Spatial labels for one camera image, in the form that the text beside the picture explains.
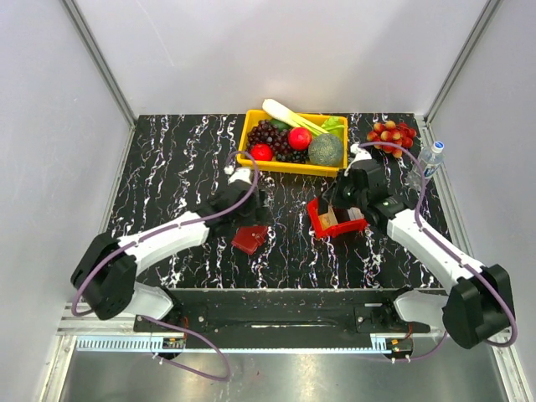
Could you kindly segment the red plastic card bin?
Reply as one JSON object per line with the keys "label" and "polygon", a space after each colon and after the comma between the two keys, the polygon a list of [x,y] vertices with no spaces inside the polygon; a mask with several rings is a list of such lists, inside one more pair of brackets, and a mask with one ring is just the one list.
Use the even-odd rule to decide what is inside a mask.
{"label": "red plastic card bin", "polygon": [[362,232],[369,225],[358,208],[338,209],[328,205],[327,211],[321,213],[320,201],[321,199],[315,198],[307,204],[307,213],[317,239]]}

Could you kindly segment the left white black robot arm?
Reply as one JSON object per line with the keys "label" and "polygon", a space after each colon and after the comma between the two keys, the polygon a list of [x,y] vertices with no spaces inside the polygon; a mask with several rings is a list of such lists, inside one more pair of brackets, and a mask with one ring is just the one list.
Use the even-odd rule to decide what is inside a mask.
{"label": "left white black robot arm", "polygon": [[164,331],[181,322],[178,301],[163,286],[148,286],[138,276],[161,260],[227,235],[233,228],[252,226],[265,218],[265,194],[257,188],[259,172],[240,167],[228,182],[194,211],[144,232],[115,238],[98,234],[70,277],[100,320],[125,312],[151,317]]}

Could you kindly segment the stack of credit cards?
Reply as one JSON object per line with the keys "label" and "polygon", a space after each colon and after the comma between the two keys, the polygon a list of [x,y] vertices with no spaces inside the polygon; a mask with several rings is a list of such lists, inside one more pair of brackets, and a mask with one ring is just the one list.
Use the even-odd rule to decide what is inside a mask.
{"label": "stack of credit cards", "polygon": [[364,219],[364,215],[358,208],[334,209],[331,206],[325,214],[319,215],[319,221],[323,229],[329,229],[336,225],[350,223]]}

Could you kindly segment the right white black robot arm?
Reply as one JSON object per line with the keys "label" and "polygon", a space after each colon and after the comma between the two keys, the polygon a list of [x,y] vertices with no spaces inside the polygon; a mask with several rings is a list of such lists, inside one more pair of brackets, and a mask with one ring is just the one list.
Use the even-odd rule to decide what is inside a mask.
{"label": "right white black robot arm", "polygon": [[370,143],[351,146],[353,160],[339,171],[321,200],[337,209],[357,208],[368,224],[405,247],[440,282],[445,293],[399,290],[381,311],[381,322],[398,332],[410,322],[435,327],[460,347],[479,343],[507,348],[518,339],[510,276],[485,266],[446,240],[421,217],[420,206],[389,191]]}

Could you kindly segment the red card holder wallet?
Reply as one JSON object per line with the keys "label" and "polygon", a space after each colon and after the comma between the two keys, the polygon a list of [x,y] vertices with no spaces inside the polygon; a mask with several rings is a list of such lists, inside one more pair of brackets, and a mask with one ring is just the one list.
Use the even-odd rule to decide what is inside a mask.
{"label": "red card holder wallet", "polygon": [[241,227],[232,239],[231,244],[247,255],[253,255],[265,243],[267,232],[268,227],[263,225]]}

